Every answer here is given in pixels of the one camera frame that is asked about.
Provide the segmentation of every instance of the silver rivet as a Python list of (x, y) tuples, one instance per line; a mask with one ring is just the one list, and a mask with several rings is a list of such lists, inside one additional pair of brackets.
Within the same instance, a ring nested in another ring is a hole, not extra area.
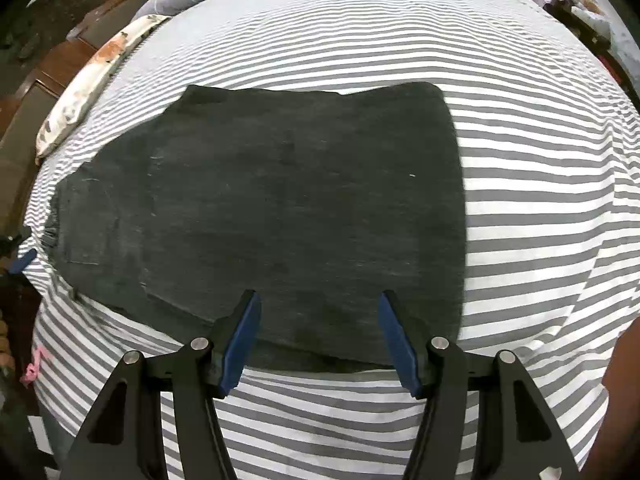
[(516, 356), (513, 354), (513, 352), (509, 352), (508, 350), (503, 350), (502, 352), (500, 352), (498, 354), (498, 357), (503, 363), (511, 364), (516, 362)]
[(138, 359), (140, 359), (140, 352), (137, 352), (135, 350), (127, 352), (126, 354), (124, 354), (124, 357), (122, 358), (122, 360), (124, 361), (124, 364), (126, 365), (132, 365), (133, 363), (137, 363)]
[(449, 341), (447, 341), (447, 338), (437, 335), (431, 340), (431, 346), (438, 350), (444, 350), (449, 347)]
[(209, 340), (206, 337), (197, 337), (191, 341), (191, 348), (194, 350), (204, 350), (209, 346)]

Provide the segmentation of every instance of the dark wooden frame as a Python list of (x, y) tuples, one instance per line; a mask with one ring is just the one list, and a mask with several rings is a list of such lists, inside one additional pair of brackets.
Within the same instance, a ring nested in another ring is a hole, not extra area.
[(60, 97), (94, 53), (92, 46), (75, 38), (57, 44), (29, 73), (14, 98), (21, 101), (35, 84), (53, 97)]
[(107, 15), (110, 11), (112, 11), (113, 9), (115, 9), (117, 6), (119, 6), (120, 4), (124, 3), (127, 0), (107, 0), (106, 2), (104, 2), (100, 7), (97, 7), (97, 9), (92, 10), (91, 12), (88, 12), (84, 18), (82, 19), (82, 21), (80, 23), (78, 23), (67, 35), (66, 35), (66, 39), (69, 40), (73, 40), (73, 39), (78, 39), (79, 41), (82, 41), (84, 44), (92, 47), (92, 48), (99, 48), (99, 46), (97, 45), (92, 45), (90, 43), (88, 43), (87, 41), (85, 41), (82, 38), (82, 34), (84, 33), (84, 31), (86, 31), (89, 27), (91, 27), (92, 25), (95, 25), (95, 23), (99, 22), (100, 19)]
[(3, 97), (0, 100), (0, 140), (4, 137), (4, 133), (11, 124), (14, 114), (20, 107), (20, 99), (13, 95)]

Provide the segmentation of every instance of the blue object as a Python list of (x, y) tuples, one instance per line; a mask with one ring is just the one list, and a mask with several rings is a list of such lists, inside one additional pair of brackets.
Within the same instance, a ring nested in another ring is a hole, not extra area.
[(244, 314), (242, 314), (242, 319), (238, 323), (236, 331), (231, 336), (229, 345), (226, 347), (222, 379), (220, 380), (220, 390), (225, 395), (228, 395), (233, 388), (238, 386), (244, 369), (244, 362), (260, 326), (261, 313), (260, 296), (254, 292), (244, 310)]
[(38, 256), (38, 251), (36, 251), (36, 249), (29, 249), (21, 258), (12, 261), (7, 273), (20, 274), (33, 260), (36, 259), (36, 256)]
[(409, 343), (386, 294), (382, 294), (378, 301), (378, 324), (385, 335), (386, 346), (389, 348), (398, 377), (400, 377), (400, 383), (409, 390), (412, 397), (416, 397), (420, 394), (422, 385), (418, 379), (415, 350)]

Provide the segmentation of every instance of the striped bed sheet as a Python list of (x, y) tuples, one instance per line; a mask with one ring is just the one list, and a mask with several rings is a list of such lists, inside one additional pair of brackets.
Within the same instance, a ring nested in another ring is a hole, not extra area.
[[(26, 213), (39, 248), (55, 185), (101, 146), (160, 114), (188, 84), (357, 92), (413, 80), (444, 92), (458, 131), (467, 214), (458, 343), (512, 349), (582, 465), (607, 407), (601, 378), (638, 315), (639, 117), (598, 61), (529, 0), (206, 0), (123, 63), (46, 161)], [(71, 290), (42, 251), (34, 344), (52, 354), (38, 398), (75, 434), (123, 352), (179, 344)], [(423, 409), (395, 372), (246, 368), (216, 402), (243, 479), (399, 478)], [(180, 479), (170, 395), (170, 478)], [(458, 478), (472, 470), (470, 393)]]

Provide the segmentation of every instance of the black towel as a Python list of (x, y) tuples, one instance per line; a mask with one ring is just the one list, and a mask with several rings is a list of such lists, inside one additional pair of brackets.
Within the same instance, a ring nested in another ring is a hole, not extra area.
[(249, 364), (389, 365), (394, 289), (455, 339), (465, 202), (440, 90), (349, 95), (191, 86), (56, 189), (45, 241), (79, 292), (186, 342), (243, 290), (263, 302)]

